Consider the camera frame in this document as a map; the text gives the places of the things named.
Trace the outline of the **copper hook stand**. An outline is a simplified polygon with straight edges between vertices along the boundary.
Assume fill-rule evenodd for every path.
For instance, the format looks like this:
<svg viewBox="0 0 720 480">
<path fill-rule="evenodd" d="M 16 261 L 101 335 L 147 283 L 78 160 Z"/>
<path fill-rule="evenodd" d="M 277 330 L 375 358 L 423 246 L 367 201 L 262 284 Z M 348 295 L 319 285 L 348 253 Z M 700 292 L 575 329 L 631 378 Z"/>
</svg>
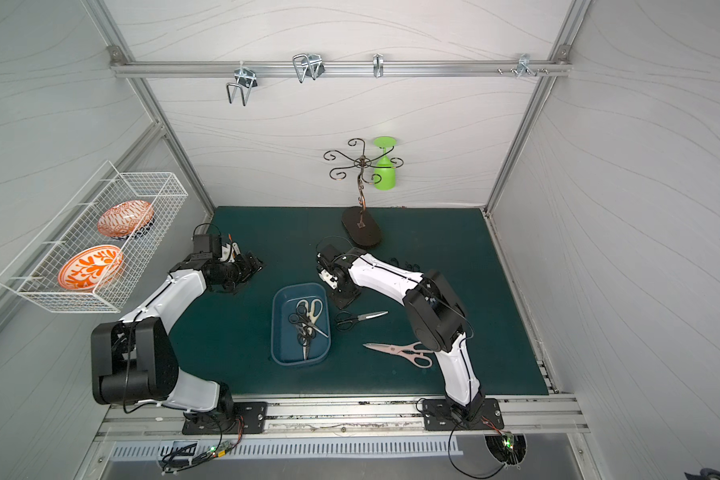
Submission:
<svg viewBox="0 0 720 480">
<path fill-rule="evenodd" d="M 347 142 L 347 145 L 349 147 L 360 146 L 360 154 L 357 157 L 351 157 L 338 149 L 331 149 L 323 154 L 323 159 L 332 162 L 342 157 L 349 161 L 347 166 L 335 166 L 331 168 L 329 177 L 335 181 L 346 179 L 349 170 L 357 170 L 358 205 L 345 209 L 341 216 L 341 222 L 354 245 L 364 249 L 373 248 L 382 241 L 382 232 L 378 223 L 368 210 L 365 187 L 367 185 L 374 186 L 372 180 L 373 170 L 376 162 L 382 156 L 382 150 L 380 149 L 381 153 L 375 157 L 368 156 L 366 154 L 367 143 L 362 138 L 351 138 Z M 404 165 L 404 160 L 392 155 L 394 149 L 388 153 L 388 156 L 392 159 L 397 170 Z"/>
</svg>

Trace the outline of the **orange patterned bowl rear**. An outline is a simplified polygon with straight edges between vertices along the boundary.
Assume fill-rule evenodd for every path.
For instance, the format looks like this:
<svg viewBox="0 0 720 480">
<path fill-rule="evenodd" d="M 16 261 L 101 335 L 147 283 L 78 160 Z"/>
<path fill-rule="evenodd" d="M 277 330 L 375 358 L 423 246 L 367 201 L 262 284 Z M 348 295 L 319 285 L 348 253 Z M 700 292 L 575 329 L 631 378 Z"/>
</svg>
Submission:
<svg viewBox="0 0 720 480">
<path fill-rule="evenodd" d="M 98 220 L 100 234 L 116 240 L 146 234 L 152 227 L 155 210 L 145 200 L 129 200 L 108 209 Z"/>
</svg>

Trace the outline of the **pink handled scissors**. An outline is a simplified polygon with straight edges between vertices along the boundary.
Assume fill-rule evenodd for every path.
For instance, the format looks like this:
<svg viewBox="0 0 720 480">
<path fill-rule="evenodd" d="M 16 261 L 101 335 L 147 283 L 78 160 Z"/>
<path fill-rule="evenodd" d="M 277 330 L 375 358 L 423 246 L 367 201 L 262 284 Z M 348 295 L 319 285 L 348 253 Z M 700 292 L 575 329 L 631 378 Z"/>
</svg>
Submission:
<svg viewBox="0 0 720 480">
<path fill-rule="evenodd" d="M 429 357 L 432 351 L 419 341 L 408 345 L 364 343 L 363 346 L 372 351 L 406 359 L 420 369 L 428 369 L 433 365 L 433 360 Z"/>
</svg>

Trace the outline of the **round fan with led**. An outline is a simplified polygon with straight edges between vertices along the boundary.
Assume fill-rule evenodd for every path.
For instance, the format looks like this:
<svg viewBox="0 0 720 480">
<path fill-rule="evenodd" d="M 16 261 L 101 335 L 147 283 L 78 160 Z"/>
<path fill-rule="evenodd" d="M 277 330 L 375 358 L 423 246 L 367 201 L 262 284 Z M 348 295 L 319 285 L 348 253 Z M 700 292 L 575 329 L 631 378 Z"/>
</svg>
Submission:
<svg viewBox="0 0 720 480">
<path fill-rule="evenodd" d="M 485 443 L 498 462 L 509 466 L 519 465 L 527 453 L 527 440 L 522 434 L 487 435 Z"/>
</svg>

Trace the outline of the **green cup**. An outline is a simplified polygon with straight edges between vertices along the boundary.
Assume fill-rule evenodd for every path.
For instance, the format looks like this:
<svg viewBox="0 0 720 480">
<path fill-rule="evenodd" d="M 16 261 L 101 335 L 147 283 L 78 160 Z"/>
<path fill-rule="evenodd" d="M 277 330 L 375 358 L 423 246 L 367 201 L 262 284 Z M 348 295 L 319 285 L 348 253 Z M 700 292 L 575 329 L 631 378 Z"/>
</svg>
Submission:
<svg viewBox="0 0 720 480">
<path fill-rule="evenodd" d="M 373 143 L 382 150 L 382 156 L 376 162 L 373 170 L 373 184 L 378 190 L 391 190 L 396 185 L 396 166 L 388 153 L 396 146 L 396 140 L 393 137 L 382 136 L 377 137 Z"/>
</svg>

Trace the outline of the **small black scissors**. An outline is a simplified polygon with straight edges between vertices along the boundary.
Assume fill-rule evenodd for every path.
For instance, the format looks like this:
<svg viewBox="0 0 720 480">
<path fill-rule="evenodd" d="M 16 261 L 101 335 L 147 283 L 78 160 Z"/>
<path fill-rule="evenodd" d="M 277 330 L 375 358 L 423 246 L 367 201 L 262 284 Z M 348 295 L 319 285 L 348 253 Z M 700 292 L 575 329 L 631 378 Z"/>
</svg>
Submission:
<svg viewBox="0 0 720 480">
<path fill-rule="evenodd" d="M 300 345 L 303 348 L 307 348 L 310 346 L 311 341 L 316 337 L 317 332 L 311 328 L 306 326 L 305 324 L 298 324 L 296 326 L 297 329 L 297 340 L 300 343 Z"/>
<path fill-rule="evenodd" d="M 307 301 L 299 301 L 295 307 L 295 310 L 289 314 L 288 321 L 295 328 L 298 324 L 305 324 L 311 326 L 311 320 L 309 317 L 309 303 Z"/>
</svg>

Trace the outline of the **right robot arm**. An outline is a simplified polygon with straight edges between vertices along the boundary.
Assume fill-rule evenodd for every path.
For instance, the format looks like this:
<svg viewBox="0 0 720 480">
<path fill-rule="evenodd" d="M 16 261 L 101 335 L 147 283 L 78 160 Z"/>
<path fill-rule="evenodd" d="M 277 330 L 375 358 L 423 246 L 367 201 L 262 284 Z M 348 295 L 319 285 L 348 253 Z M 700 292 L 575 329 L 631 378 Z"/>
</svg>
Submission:
<svg viewBox="0 0 720 480">
<path fill-rule="evenodd" d="M 341 253 L 331 245 L 316 261 L 337 306 L 351 304 L 363 288 L 402 305 L 415 337 L 437 358 L 451 408 L 464 417 L 476 414 L 484 395 L 467 349 L 466 310 L 440 272 L 408 271 L 362 249 Z"/>
</svg>

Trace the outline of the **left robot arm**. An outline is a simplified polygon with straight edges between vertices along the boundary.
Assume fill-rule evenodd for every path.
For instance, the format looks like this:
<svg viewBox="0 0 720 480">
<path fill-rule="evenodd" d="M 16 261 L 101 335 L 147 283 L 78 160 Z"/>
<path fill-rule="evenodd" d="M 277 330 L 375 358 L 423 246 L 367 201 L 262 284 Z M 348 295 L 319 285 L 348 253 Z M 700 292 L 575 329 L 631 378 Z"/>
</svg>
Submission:
<svg viewBox="0 0 720 480">
<path fill-rule="evenodd" d="M 212 287 L 234 293 L 263 268 L 252 253 L 214 258 L 191 254 L 177 263 L 144 302 L 91 334 L 92 395 L 126 411 L 154 404 L 190 414 L 229 417 L 229 388 L 181 369 L 169 338 L 182 314 Z"/>
</svg>

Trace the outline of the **blue storage box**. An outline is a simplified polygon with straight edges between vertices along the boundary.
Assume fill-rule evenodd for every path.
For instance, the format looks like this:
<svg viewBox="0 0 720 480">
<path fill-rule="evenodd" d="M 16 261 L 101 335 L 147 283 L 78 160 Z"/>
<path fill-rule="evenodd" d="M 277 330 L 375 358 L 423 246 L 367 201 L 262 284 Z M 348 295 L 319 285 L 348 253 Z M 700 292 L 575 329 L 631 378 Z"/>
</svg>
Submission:
<svg viewBox="0 0 720 480">
<path fill-rule="evenodd" d="M 271 357 L 283 367 L 322 362 L 331 347 L 325 289 L 317 283 L 281 288 L 272 301 Z"/>
</svg>

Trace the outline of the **aluminium top rail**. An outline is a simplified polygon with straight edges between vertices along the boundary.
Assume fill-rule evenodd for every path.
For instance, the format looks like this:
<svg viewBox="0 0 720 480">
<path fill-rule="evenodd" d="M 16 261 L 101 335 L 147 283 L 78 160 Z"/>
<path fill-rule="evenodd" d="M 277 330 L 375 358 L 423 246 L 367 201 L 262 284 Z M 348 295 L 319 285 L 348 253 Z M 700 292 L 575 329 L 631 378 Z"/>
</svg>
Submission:
<svg viewBox="0 0 720 480">
<path fill-rule="evenodd" d="M 477 77 L 511 77 L 500 76 L 497 68 L 509 69 L 516 65 L 518 59 L 498 60 L 465 60 L 465 61 L 402 61 L 384 58 L 384 75 L 382 78 L 477 78 Z M 372 59 L 360 61 L 328 61 L 324 60 L 325 73 L 321 78 L 375 78 L 372 71 Z M 214 78 L 231 79 L 233 72 L 241 62 L 132 62 L 122 65 L 111 65 L 110 69 L 119 78 Z M 243 61 L 246 67 L 262 79 L 295 79 L 296 72 L 290 61 Z M 573 66 L 567 62 L 558 63 L 542 60 L 531 60 L 535 68 L 547 68 L 549 74 L 544 77 L 567 76 Z"/>
</svg>

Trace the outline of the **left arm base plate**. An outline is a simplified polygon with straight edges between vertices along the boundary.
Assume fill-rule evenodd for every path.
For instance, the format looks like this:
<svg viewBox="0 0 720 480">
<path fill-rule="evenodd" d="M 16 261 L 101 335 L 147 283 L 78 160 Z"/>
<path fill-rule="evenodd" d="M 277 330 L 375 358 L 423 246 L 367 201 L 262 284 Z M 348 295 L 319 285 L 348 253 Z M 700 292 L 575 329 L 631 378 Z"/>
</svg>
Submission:
<svg viewBox="0 0 720 480">
<path fill-rule="evenodd" d="M 209 412 L 184 414 L 183 435 L 225 435 L 242 432 L 261 434 L 264 431 L 268 403 L 244 401 L 222 404 Z"/>
</svg>

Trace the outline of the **metal hook right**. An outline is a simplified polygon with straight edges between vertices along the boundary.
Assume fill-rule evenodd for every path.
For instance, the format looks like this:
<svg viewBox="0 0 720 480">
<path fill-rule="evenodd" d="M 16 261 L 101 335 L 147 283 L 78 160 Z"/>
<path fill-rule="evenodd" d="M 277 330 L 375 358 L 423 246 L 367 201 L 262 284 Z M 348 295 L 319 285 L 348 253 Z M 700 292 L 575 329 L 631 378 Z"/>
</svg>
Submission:
<svg viewBox="0 0 720 480">
<path fill-rule="evenodd" d="M 515 78 L 523 77 L 544 77 L 549 74 L 547 68 L 535 68 L 531 65 L 531 59 L 527 54 L 521 55 L 514 67 L 509 69 L 497 68 L 496 72 L 500 76 L 511 75 Z"/>
</svg>

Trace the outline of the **orange patterned bowl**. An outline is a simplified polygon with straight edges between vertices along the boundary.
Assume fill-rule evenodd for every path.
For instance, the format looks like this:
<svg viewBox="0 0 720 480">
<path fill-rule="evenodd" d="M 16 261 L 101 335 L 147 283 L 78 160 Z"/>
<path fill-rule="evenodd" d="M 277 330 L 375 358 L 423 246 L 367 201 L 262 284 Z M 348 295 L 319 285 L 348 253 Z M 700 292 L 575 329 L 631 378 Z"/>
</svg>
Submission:
<svg viewBox="0 0 720 480">
<path fill-rule="evenodd" d="M 116 240 L 146 234 L 152 227 L 155 210 L 145 200 L 129 200 L 108 209 L 98 220 L 100 234 Z"/>
<path fill-rule="evenodd" d="M 124 255 L 115 245 L 97 245 L 68 260 L 57 275 L 65 290 L 90 291 L 114 280 L 124 266 Z"/>
</svg>

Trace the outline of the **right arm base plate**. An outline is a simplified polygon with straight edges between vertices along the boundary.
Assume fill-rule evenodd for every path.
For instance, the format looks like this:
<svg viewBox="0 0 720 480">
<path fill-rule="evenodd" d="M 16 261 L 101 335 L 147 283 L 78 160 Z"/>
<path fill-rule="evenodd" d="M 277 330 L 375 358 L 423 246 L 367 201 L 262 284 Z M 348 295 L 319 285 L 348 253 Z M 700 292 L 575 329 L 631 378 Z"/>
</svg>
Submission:
<svg viewBox="0 0 720 480">
<path fill-rule="evenodd" d="M 495 398 L 477 398 L 469 407 L 447 399 L 419 399 L 417 412 L 423 417 L 426 431 L 450 432 L 457 430 L 500 431 L 505 428 L 500 405 Z"/>
</svg>

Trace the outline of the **cream handled scissors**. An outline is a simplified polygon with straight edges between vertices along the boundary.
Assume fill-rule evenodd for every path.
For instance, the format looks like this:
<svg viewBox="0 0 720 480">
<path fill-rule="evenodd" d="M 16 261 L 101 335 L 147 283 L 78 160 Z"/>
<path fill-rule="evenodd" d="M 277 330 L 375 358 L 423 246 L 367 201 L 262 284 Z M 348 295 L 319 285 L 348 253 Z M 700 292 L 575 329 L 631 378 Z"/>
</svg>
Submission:
<svg viewBox="0 0 720 480">
<path fill-rule="evenodd" d="M 327 338 L 327 334 L 321 328 L 319 328 L 317 326 L 317 321 L 324 310 L 323 302 L 319 298 L 315 298 L 312 300 L 301 299 L 299 301 L 307 301 L 309 303 L 308 310 L 309 310 L 309 317 L 311 320 L 310 327 L 313 328 L 317 332 L 317 335 L 321 335 L 324 338 Z M 310 346 L 307 348 L 302 347 L 302 349 L 303 349 L 303 359 L 307 360 L 309 358 Z"/>
</svg>

